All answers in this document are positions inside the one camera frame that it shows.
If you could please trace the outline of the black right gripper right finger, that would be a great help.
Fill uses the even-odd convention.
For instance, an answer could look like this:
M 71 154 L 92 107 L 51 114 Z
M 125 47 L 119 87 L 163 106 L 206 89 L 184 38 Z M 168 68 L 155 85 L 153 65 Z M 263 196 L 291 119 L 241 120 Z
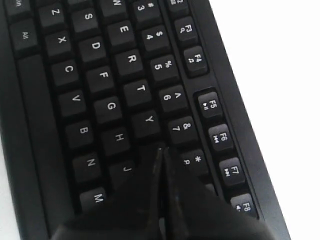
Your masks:
M 268 225 L 219 199 L 182 163 L 163 150 L 166 237 L 169 240 L 275 240 Z

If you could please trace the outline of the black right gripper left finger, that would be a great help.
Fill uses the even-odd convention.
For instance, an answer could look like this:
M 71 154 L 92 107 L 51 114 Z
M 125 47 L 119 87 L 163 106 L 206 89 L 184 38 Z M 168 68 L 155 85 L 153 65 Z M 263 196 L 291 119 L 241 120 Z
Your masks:
M 161 240 L 159 201 L 163 149 L 103 204 L 61 224 L 53 240 Z

